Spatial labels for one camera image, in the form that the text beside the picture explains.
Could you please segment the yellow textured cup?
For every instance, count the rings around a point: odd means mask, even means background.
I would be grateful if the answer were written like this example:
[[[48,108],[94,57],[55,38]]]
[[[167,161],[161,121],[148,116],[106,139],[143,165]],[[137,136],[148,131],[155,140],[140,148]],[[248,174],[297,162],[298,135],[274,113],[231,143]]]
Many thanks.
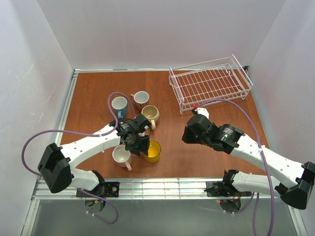
[[[149,163],[156,163],[160,159],[161,146],[156,141],[150,141],[148,154],[144,154],[144,159]]]

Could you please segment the blue mug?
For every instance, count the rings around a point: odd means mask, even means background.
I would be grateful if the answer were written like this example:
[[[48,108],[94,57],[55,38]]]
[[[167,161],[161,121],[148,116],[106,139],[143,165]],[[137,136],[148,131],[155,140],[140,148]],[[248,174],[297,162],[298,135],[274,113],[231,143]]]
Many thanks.
[[[118,118],[123,118],[127,115],[127,99],[118,96],[112,100],[112,108],[115,110]]]

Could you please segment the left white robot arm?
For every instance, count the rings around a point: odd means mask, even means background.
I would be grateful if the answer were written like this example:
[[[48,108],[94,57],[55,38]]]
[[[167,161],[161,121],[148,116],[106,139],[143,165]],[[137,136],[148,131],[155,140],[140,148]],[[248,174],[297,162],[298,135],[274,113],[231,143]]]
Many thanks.
[[[46,147],[38,171],[53,194],[74,187],[103,197],[108,194],[109,188],[102,175],[95,170],[80,170],[77,166],[90,157],[113,148],[113,159],[131,171],[131,155],[148,154],[150,140],[145,131],[150,126],[151,122],[140,114],[134,119],[114,120],[91,137],[63,146],[52,143]]]

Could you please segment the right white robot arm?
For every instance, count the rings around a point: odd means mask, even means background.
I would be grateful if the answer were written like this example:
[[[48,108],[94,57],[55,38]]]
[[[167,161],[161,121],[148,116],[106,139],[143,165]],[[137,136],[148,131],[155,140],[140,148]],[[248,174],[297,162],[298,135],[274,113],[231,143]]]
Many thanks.
[[[201,144],[215,151],[239,157],[262,170],[268,168],[270,177],[246,174],[238,170],[225,171],[221,182],[207,189],[211,195],[231,196],[239,192],[274,193],[287,205],[304,210],[315,183],[315,165],[285,158],[259,146],[242,130],[224,124],[217,127],[204,115],[196,114],[185,126],[182,140],[186,144]]]

